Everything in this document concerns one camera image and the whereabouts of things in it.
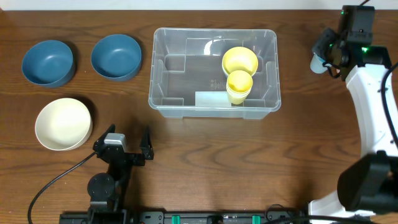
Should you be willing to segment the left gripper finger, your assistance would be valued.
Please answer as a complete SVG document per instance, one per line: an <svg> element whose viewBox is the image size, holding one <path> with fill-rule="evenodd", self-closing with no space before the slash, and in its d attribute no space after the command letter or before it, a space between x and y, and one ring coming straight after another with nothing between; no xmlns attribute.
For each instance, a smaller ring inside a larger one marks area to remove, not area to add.
<svg viewBox="0 0 398 224"><path fill-rule="evenodd" d="M144 155L145 160L153 160L154 159L154 150L153 150L152 143L150 140L149 127L146 127L139 147L141 149L142 154Z"/></svg>
<svg viewBox="0 0 398 224"><path fill-rule="evenodd" d="M94 142L93 150L101 152L105 146L104 140L109 133L114 133L116 129L115 124L111 124L109 128Z"/></svg>

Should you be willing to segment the light blue cup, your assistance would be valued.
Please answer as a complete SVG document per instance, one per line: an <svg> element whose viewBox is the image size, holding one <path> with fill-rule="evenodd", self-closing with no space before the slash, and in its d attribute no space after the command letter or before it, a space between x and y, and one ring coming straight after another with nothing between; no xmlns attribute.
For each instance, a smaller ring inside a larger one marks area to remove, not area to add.
<svg viewBox="0 0 398 224"><path fill-rule="evenodd" d="M310 62L310 69L313 73L322 74L327 71L326 66L323 65L325 61L317 54L313 55L312 61Z"/></svg>

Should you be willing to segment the yellow small bowl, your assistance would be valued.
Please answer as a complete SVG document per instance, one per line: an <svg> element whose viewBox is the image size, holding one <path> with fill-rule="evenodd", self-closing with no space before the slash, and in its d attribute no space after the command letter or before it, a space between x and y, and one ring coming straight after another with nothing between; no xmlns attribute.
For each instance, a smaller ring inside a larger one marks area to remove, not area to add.
<svg viewBox="0 0 398 224"><path fill-rule="evenodd" d="M233 47L229 49L222 58L221 67L224 74L228 76L230 73L242 70L253 76L259 66L256 54L246 47Z"/></svg>

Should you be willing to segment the yellow cup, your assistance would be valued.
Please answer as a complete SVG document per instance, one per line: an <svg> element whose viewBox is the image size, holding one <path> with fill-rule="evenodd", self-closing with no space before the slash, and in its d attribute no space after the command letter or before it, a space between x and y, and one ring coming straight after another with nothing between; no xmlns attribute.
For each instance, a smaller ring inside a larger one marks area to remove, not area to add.
<svg viewBox="0 0 398 224"><path fill-rule="evenodd" d="M250 94L253 79L243 70L237 70L228 75L226 91L229 101L234 105L241 104Z"/></svg>

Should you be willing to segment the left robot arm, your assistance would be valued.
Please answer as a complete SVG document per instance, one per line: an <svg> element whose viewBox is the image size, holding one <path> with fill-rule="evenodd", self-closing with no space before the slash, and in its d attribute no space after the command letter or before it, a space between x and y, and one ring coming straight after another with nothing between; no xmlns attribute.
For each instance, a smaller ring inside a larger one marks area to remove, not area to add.
<svg viewBox="0 0 398 224"><path fill-rule="evenodd" d="M154 151L147 128L141 139L140 153L127 151L126 137L115 132L112 124L93 145L97 158L108 164L108 170L94 175L88 182L90 210L116 212L122 209L131 171L134 166L144 166L153 160Z"/></svg>

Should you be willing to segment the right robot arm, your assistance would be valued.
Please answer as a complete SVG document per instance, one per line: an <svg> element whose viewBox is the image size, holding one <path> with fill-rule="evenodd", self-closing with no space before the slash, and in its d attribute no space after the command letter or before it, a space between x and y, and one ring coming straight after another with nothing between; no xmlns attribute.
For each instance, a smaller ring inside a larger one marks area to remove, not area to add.
<svg viewBox="0 0 398 224"><path fill-rule="evenodd" d="M385 47L373 46L368 29L326 29L312 48L315 73L337 69L354 102L361 158L338 179L337 190L308 204L313 220L332 222L355 215L397 211L397 105Z"/></svg>

